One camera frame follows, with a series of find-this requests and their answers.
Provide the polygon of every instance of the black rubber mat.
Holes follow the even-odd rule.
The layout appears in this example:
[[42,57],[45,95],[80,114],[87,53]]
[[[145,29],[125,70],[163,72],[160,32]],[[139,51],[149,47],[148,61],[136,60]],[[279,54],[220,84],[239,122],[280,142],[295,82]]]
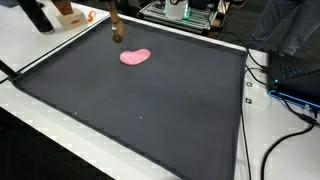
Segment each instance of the black rubber mat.
[[123,43],[103,22],[14,84],[183,179],[232,180],[245,52],[125,23]]
[[0,107],[1,180],[114,180]]

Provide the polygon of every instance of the black cable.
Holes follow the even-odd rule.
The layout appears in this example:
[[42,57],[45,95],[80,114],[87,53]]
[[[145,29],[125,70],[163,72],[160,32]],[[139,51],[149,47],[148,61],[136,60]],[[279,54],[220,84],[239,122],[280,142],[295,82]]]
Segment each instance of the black cable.
[[235,35],[233,32],[223,32],[223,33],[233,35],[233,36],[246,48],[246,51],[247,51],[247,53],[249,54],[250,58],[252,59],[252,61],[253,61],[257,66],[259,66],[259,67],[262,68],[262,69],[266,69],[266,70],[268,69],[266,66],[262,66],[261,64],[259,64],[259,63],[252,57],[249,48],[246,46],[246,44],[245,44],[237,35]]
[[288,138],[290,138],[290,137],[298,136],[298,135],[302,135],[302,134],[308,133],[308,132],[310,132],[310,131],[314,128],[315,125],[319,126],[319,123],[318,123],[315,119],[313,119],[313,118],[311,118],[311,117],[309,117],[309,116],[307,116],[307,115],[305,115],[305,114],[297,113],[296,111],[294,111],[294,110],[290,107],[290,105],[287,103],[287,101],[285,101],[285,99],[282,97],[282,95],[281,95],[280,93],[278,93],[278,95],[279,95],[279,97],[281,98],[281,100],[284,102],[284,104],[285,104],[285,106],[287,107],[287,109],[288,109],[291,113],[293,113],[294,115],[296,115],[299,119],[301,119],[301,120],[309,123],[310,126],[309,126],[307,129],[305,129],[304,131],[286,135],[286,136],[278,139],[275,143],[273,143],[273,144],[271,145],[271,147],[267,150],[267,152],[265,153],[265,155],[263,156],[263,159],[262,159],[261,171],[260,171],[260,178],[261,178],[261,180],[264,180],[264,172],[265,172],[266,162],[267,162],[268,156],[270,155],[270,153],[272,152],[272,150],[273,150],[274,148],[276,148],[281,142],[283,142],[284,140],[286,140],[286,139],[288,139]]
[[247,166],[248,166],[248,176],[249,176],[249,180],[252,179],[252,173],[251,173],[251,168],[250,168],[250,156],[249,156],[249,150],[248,150],[248,142],[247,142],[247,134],[246,134],[246,129],[245,129],[245,124],[244,124],[244,117],[243,117],[243,108],[242,108],[242,103],[243,103],[243,82],[246,76],[246,73],[249,71],[249,69],[247,69],[244,74],[243,74],[243,78],[241,80],[240,83],[240,113],[241,113],[241,122],[242,122],[242,132],[243,132],[243,139],[244,139],[244,146],[245,146],[245,150],[246,150],[246,158],[247,158]]
[[8,80],[8,78],[5,78],[5,79],[1,80],[0,84],[4,83],[6,80]]
[[272,146],[267,150],[267,152],[265,153],[265,155],[263,156],[263,159],[262,159],[261,172],[260,172],[261,180],[264,180],[264,172],[265,172],[266,162],[267,162],[268,156],[272,152],[272,150],[275,147],[277,147],[282,141],[284,141],[284,140],[286,140],[288,138],[294,137],[294,136],[306,134],[306,133],[310,132],[313,128],[314,128],[314,124],[311,124],[307,129],[305,129],[305,130],[303,130],[301,132],[298,132],[298,133],[293,133],[293,134],[286,135],[286,136],[278,139],[275,143],[273,143]]
[[259,70],[261,73],[266,73],[265,70],[261,69],[261,68],[249,68],[250,70]]
[[225,26],[223,27],[223,29],[225,30],[222,30],[221,33],[223,34],[223,36],[219,39],[220,41],[223,41],[224,37],[226,36],[226,33],[224,32],[228,32],[228,21],[225,22]]
[[222,0],[223,5],[224,5],[224,13],[227,14],[227,6],[225,0]]
[[250,72],[251,76],[253,77],[254,80],[256,80],[258,83],[268,86],[266,83],[260,81],[259,79],[256,78],[256,76],[252,73],[251,69],[246,65],[247,70]]

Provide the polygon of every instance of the pink object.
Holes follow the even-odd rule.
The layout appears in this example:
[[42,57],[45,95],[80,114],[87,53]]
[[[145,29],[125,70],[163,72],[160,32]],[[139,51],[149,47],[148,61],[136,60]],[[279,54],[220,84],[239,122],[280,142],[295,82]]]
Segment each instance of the pink object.
[[124,64],[133,66],[146,61],[151,56],[151,52],[147,49],[138,51],[125,51],[120,55],[120,61]]

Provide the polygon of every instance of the black mat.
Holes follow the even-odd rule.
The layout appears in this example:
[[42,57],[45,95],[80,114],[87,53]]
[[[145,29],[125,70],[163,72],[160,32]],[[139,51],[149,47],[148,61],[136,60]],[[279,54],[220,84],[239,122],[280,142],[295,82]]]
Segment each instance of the black mat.
[[[15,81],[183,179],[232,180],[244,52],[126,22],[122,44],[103,22]],[[152,51],[145,63],[125,50]]]

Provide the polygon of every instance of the white table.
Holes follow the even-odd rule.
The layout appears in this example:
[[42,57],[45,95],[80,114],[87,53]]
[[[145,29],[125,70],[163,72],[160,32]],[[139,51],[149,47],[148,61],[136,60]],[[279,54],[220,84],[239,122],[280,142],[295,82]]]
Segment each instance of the white table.
[[[86,7],[83,8],[83,11],[88,11],[89,9]],[[244,48],[240,46],[212,40],[206,37],[201,37],[161,25],[155,25],[153,23],[129,18],[126,16],[121,16],[121,18],[244,51]],[[61,35],[63,33],[61,33],[60,35],[57,35],[57,37],[60,37],[59,43],[50,45],[51,43],[55,43],[52,41],[52,39],[55,38],[51,39],[51,43],[47,42],[46,40],[43,41],[42,38],[44,37],[40,34],[27,31],[27,25],[22,24],[20,26],[25,26],[24,28],[26,30],[20,32],[23,33],[23,35],[19,36],[32,36],[34,40],[33,43],[36,44],[30,43],[30,47],[27,47],[29,48],[29,51],[24,51],[24,54],[21,53],[20,55],[16,55],[13,51],[9,51],[11,54],[8,53],[7,57],[10,57],[10,62],[11,57],[14,57],[13,61],[15,61],[15,64],[19,65],[16,67],[13,66],[13,63],[9,63],[9,65],[14,67],[15,70],[42,56],[46,51],[50,50],[49,47],[54,48],[64,39],[69,38],[69,36],[63,36]],[[8,30],[1,32],[1,34],[4,33],[8,34],[8,36],[13,36],[12,34],[14,34]],[[47,49],[41,51],[42,53],[40,53],[39,48],[41,49],[43,46],[47,47]],[[50,54],[44,56],[38,62],[45,59]],[[265,63],[266,54],[258,51],[252,51],[252,55],[258,62]],[[254,66],[250,60],[248,60],[248,65],[250,67]],[[256,74],[259,78],[263,78],[259,73]],[[271,145],[280,136],[300,131],[307,125],[290,114],[280,102],[270,98],[267,95],[265,88],[258,85],[249,74],[246,76],[246,81],[252,82],[253,87],[245,87],[244,98],[252,99],[253,104],[249,105],[244,103],[245,128],[247,131],[253,180],[259,180],[259,170],[262,156],[269,145]],[[0,84],[0,106],[21,119],[23,122],[29,124],[44,135],[48,136],[55,142],[61,144],[66,149],[91,163],[93,166],[104,171],[114,179],[179,179],[172,173],[154,164],[148,159],[82,125],[78,121],[64,115],[63,113],[52,109],[48,105],[43,104],[40,101],[20,92],[14,88],[9,81]],[[317,156],[318,149],[320,149],[319,139],[320,130],[316,128],[307,135],[295,137],[281,144],[274,150],[269,158],[269,161],[267,162],[266,179],[319,179],[320,157]],[[248,169],[245,158],[243,133],[240,129],[235,180],[247,179]]]
[[[45,4],[42,10],[55,28],[55,33],[51,35],[41,35],[20,6],[7,8],[0,5],[0,59],[15,71],[20,70],[82,31],[91,29],[102,19],[109,17],[109,13],[106,11],[73,3],[72,6],[81,10],[86,17],[91,10],[94,10],[97,15],[88,26],[64,31],[55,18],[56,7],[49,0],[40,0],[40,2]],[[4,73],[0,72],[0,81],[6,77]]]

